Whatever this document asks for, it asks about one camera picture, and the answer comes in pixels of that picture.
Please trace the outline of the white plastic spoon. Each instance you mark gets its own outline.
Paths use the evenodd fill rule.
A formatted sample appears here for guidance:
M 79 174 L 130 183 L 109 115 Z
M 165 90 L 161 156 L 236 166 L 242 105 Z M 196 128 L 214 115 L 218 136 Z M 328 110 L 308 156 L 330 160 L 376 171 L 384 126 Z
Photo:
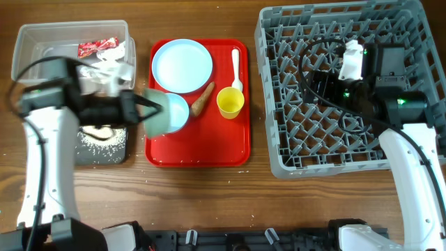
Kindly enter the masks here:
M 233 74 L 234 80 L 231 86 L 239 91 L 243 90 L 243 83 L 240 80 L 239 72 L 240 72 L 240 52 L 238 49 L 233 49 L 231 51 L 232 56 L 232 64 L 233 64 Z

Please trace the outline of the large light blue plate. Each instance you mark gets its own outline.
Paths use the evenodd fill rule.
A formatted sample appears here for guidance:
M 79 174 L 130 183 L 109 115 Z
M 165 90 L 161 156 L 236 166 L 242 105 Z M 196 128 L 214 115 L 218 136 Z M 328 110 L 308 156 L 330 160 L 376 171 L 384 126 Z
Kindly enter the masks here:
M 151 70 L 155 81 L 166 91 L 191 93 L 210 79 L 213 59 L 201 43 L 190 39 L 176 39 L 157 50 Z

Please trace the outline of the white napkin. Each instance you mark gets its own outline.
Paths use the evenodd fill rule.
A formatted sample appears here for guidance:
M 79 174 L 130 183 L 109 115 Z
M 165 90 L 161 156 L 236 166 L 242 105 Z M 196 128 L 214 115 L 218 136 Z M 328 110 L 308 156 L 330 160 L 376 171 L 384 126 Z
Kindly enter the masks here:
M 106 93 L 114 87 L 116 92 L 123 89 L 133 90 L 136 72 L 135 55 L 130 62 L 124 60 L 126 42 L 119 43 L 115 48 L 97 52 L 98 62 L 91 67 L 79 66 L 80 84 L 83 94 Z

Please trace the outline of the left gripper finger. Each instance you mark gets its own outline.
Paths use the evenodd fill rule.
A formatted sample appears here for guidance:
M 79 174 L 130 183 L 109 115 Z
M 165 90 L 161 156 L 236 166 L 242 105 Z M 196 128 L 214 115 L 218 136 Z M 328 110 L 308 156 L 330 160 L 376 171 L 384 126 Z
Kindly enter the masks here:
M 144 96 L 137 95 L 137 94 L 134 94 L 134 102 L 136 104 L 142 105 L 144 107 L 153 107 L 153 108 L 156 108 L 156 109 L 160 109 L 161 108 L 160 104 L 158 104 L 156 102 L 153 102 L 152 100 L 149 100 L 149 99 L 145 98 Z
M 153 107 L 142 107 L 142 114 L 139 116 L 139 122 L 142 123 L 155 115 L 161 114 L 164 108 L 156 109 Z

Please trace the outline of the yellow plastic cup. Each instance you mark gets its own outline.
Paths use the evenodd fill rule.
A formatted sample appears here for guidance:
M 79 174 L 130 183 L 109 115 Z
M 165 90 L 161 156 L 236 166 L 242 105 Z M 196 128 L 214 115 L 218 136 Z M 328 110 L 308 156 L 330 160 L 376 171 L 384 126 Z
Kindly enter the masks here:
M 237 88 L 226 87 L 217 94 L 217 106 L 225 119 L 236 118 L 244 104 L 245 97 Z

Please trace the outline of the red snack wrapper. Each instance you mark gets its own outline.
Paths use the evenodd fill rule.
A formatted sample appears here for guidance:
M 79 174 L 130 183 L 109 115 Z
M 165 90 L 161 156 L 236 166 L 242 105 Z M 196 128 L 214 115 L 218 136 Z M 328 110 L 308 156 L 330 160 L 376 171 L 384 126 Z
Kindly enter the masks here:
M 77 48 L 77 57 L 79 59 L 86 58 L 93 53 L 115 48 L 119 45 L 119 39 L 117 37 L 112 37 L 103 40 L 97 40 L 89 43 L 81 43 Z

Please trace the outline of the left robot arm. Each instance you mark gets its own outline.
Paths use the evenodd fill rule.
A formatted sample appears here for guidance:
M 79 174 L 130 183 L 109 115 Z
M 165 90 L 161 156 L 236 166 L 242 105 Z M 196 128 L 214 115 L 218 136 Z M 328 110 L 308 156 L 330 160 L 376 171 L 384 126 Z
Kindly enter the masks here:
M 82 61 L 49 56 L 50 78 L 26 87 L 17 109 L 6 102 L 26 134 L 26 187 L 17 228 L 1 235 L 2 250 L 156 250 L 155 241 L 136 222 L 94 229 L 79 219 L 73 173 L 77 133 L 82 126 L 128 127 L 165 110 L 165 106 L 119 90 L 125 65 L 111 74 L 105 96 L 82 95 L 77 67 Z

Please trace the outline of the green bowl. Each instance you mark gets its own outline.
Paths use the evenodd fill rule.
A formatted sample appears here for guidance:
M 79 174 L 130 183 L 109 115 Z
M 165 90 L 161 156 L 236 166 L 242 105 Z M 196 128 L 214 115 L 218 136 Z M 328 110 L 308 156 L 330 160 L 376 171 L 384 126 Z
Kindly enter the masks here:
M 168 95 L 155 89 L 144 89 L 144 97 L 160 105 L 161 110 L 156 107 L 144 107 L 143 114 L 154 114 L 144 120 L 144 129 L 147 138 L 153 138 L 167 133 L 170 126 L 170 106 Z

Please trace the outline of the brown carrot piece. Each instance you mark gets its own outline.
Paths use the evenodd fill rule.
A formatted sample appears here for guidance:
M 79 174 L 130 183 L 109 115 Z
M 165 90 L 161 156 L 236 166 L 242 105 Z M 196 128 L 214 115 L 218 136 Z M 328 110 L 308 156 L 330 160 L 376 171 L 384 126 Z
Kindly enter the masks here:
M 204 92 L 200 95 L 200 97 L 191 105 L 190 113 L 192 116 L 197 117 L 203 111 L 207 100 L 209 99 L 213 89 L 215 88 L 215 83 L 211 82 Z

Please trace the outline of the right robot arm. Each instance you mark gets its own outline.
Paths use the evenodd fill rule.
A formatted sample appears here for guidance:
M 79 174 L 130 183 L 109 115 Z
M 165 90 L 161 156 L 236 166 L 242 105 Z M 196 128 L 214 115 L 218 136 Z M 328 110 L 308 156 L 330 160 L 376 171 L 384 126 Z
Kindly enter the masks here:
M 334 224 L 338 250 L 444 250 L 445 180 L 429 100 L 405 88 L 401 44 L 360 45 L 331 38 L 338 73 L 300 74 L 305 102 L 318 102 L 367 121 L 378 137 L 397 189 L 404 242 L 397 244 L 357 220 Z

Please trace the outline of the light blue bowl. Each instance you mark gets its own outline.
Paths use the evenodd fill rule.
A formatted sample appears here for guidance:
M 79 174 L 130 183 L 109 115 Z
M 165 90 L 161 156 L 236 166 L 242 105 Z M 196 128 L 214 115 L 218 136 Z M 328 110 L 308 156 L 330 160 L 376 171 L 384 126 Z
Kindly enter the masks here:
M 169 128 L 168 133 L 174 133 L 182 129 L 190 115 L 190 108 L 185 99 L 175 93 L 168 93 L 169 99 Z

